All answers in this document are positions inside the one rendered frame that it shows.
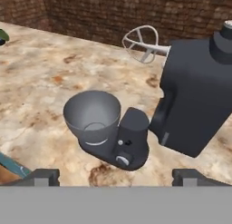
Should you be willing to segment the teal cupboard edge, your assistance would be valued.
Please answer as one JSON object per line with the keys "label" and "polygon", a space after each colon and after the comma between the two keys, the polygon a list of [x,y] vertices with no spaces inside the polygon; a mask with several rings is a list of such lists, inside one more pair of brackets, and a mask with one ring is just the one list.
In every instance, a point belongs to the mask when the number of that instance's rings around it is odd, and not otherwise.
{"label": "teal cupboard edge", "polygon": [[20,178],[25,178],[31,173],[28,168],[4,155],[2,152],[0,152],[0,164]]}

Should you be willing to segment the grey mixer bowl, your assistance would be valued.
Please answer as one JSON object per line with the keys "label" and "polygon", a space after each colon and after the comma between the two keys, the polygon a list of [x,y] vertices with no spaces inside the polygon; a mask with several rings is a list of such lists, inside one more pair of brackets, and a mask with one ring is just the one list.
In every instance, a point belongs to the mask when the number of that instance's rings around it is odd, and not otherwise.
{"label": "grey mixer bowl", "polygon": [[71,97],[63,107],[63,118],[79,141],[99,145],[117,129],[121,104],[104,91],[85,91]]}

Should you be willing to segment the white mixer beater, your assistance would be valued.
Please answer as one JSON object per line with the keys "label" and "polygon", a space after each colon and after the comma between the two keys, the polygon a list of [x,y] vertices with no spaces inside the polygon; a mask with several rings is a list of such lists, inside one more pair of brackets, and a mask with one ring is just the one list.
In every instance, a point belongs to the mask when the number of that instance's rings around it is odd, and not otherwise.
{"label": "white mixer beater", "polygon": [[[144,29],[149,29],[154,33],[155,43],[154,44],[146,44],[143,40],[141,31]],[[128,33],[126,33],[121,43],[123,47],[126,49],[128,54],[135,59],[136,61],[144,64],[152,63],[155,60],[156,54],[164,54],[168,55],[169,50],[171,48],[170,45],[159,45],[159,33],[158,31],[151,25],[141,25],[136,28],[133,28]],[[145,52],[140,56],[133,55],[131,50],[133,47],[144,48]]]}

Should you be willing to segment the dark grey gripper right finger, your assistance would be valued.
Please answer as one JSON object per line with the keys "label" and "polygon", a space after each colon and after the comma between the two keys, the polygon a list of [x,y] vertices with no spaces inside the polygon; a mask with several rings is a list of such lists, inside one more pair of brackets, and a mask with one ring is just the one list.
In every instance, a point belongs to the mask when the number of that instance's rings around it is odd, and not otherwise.
{"label": "dark grey gripper right finger", "polygon": [[174,169],[172,185],[180,187],[227,186],[226,183],[210,179],[195,169]]}

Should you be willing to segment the green round object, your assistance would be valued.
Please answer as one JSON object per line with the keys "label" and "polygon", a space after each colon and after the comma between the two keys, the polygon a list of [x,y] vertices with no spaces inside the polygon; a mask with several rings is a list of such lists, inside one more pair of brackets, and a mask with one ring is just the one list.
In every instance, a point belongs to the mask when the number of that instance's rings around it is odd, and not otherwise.
{"label": "green round object", "polygon": [[9,35],[3,29],[0,29],[0,45],[4,45],[8,41]]}

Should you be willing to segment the dark grey stand mixer base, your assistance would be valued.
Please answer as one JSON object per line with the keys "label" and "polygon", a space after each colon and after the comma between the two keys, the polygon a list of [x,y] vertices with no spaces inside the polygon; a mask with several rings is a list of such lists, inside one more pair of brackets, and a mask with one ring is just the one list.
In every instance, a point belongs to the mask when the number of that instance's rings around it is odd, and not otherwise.
{"label": "dark grey stand mixer base", "polygon": [[79,144],[84,151],[110,165],[134,171],[142,167],[149,156],[149,125],[150,121],[143,111],[130,107],[105,143],[91,146],[79,141]]}

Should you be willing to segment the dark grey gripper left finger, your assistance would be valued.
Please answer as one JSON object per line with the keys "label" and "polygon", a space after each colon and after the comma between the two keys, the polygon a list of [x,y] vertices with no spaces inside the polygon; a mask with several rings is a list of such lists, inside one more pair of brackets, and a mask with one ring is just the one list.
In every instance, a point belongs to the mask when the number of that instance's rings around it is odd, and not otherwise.
{"label": "dark grey gripper left finger", "polygon": [[37,169],[20,180],[6,183],[5,186],[58,187],[59,177],[58,169]]}

